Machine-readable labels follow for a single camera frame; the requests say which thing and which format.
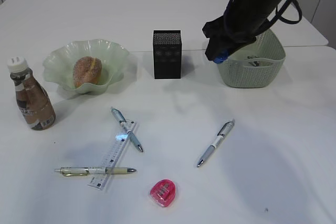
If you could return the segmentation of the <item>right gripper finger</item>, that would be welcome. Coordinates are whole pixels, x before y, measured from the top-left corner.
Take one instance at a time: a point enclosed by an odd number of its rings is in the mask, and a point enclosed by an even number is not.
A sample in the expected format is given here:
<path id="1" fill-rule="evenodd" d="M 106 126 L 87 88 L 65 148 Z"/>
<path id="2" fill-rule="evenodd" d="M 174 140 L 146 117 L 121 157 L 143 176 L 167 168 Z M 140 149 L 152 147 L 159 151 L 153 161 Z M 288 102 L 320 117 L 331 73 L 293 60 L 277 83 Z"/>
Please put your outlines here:
<path id="1" fill-rule="evenodd" d="M 213 61 L 224 50 L 226 50 L 226 47 L 222 41 L 217 37 L 211 37 L 205 55 L 209 61 Z"/>
<path id="2" fill-rule="evenodd" d="M 247 39 L 244 39 L 243 41 L 236 41 L 229 37 L 226 37 L 226 41 L 227 41 L 226 57 L 228 58 L 233 53 L 242 49 L 243 47 L 253 44 L 256 41 L 256 37 L 248 37 Z"/>

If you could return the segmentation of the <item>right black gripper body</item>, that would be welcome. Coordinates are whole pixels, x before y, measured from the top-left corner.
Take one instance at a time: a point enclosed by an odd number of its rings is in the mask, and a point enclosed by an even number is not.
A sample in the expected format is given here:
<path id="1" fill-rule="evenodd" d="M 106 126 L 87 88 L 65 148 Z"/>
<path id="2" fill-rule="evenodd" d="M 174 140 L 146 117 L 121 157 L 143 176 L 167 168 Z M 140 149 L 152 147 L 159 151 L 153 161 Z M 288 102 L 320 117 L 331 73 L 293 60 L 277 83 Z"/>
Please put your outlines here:
<path id="1" fill-rule="evenodd" d="M 243 41 L 265 32 L 276 21 L 295 25 L 302 20 L 297 0 L 229 0 L 222 16 L 207 22 L 203 27 L 206 38 L 226 37 Z"/>

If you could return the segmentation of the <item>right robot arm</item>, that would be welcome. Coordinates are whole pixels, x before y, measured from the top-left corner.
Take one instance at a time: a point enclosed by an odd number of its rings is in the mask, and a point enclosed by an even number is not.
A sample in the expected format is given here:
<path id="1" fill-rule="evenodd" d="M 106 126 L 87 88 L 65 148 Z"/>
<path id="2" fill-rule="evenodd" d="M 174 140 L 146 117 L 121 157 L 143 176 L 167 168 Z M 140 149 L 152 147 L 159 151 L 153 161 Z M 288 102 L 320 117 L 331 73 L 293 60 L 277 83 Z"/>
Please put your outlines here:
<path id="1" fill-rule="evenodd" d="M 205 55 L 209 61 L 222 62 L 240 48 L 256 41 L 277 20 L 296 24 L 282 17 L 296 0 L 229 0 L 222 16 L 207 22 L 202 31 L 208 38 Z"/>

